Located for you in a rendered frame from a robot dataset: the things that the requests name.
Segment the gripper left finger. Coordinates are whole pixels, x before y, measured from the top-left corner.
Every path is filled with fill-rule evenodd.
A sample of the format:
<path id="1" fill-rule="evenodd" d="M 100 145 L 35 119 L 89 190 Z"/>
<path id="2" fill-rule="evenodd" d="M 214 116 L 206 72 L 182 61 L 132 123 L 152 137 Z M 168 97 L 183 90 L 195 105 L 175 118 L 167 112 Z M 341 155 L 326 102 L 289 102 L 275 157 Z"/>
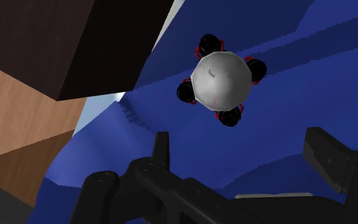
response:
<path id="1" fill-rule="evenodd" d="M 99 171 L 83 183 L 69 224 L 261 224 L 255 215 L 193 178 L 169 170 L 168 132 L 157 132 L 151 157 L 131 161 L 124 175 Z"/>

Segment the blue sofa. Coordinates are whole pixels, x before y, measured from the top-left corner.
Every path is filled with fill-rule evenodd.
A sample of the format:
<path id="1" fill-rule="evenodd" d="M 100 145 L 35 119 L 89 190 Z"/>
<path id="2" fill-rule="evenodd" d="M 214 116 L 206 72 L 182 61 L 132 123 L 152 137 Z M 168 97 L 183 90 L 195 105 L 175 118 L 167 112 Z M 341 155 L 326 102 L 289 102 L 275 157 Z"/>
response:
<path id="1" fill-rule="evenodd" d="M 206 33 L 268 67 L 233 128 L 176 97 Z M 343 202 L 301 157 L 314 126 L 358 150 L 358 0 L 185 0 L 135 89 L 57 155 L 27 224 L 69 224 L 83 180 L 95 171 L 123 174 L 151 154 L 158 131 L 170 135 L 172 172 L 225 197 L 310 192 Z"/>

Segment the white ball toy black feet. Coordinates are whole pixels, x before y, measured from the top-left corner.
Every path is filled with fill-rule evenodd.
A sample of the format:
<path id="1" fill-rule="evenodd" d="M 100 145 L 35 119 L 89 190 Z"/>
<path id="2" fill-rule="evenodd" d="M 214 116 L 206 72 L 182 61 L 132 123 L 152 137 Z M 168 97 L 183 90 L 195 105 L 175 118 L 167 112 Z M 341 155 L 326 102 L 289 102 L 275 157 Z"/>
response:
<path id="1" fill-rule="evenodd" d="M 178 86 L 177 98 L 189 104 L 200 103 L 215 112 L 224 126 L 236 126 L 251 87 L 266 76 L 266 64 L 225 50 L 223 40 L 212 34 L 202 36 L 195 55 L 198 64 Z"/>

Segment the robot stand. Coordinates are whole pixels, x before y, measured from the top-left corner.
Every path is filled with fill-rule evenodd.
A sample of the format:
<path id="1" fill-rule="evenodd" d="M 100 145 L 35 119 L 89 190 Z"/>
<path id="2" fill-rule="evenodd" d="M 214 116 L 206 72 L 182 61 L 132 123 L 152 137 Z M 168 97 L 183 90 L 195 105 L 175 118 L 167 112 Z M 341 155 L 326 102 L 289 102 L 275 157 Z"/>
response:
<path id="1" fill-rule="evenodd" d="M 57 101 L 134 89 L 174 0 L 0 0 L 0 71 Z"/>

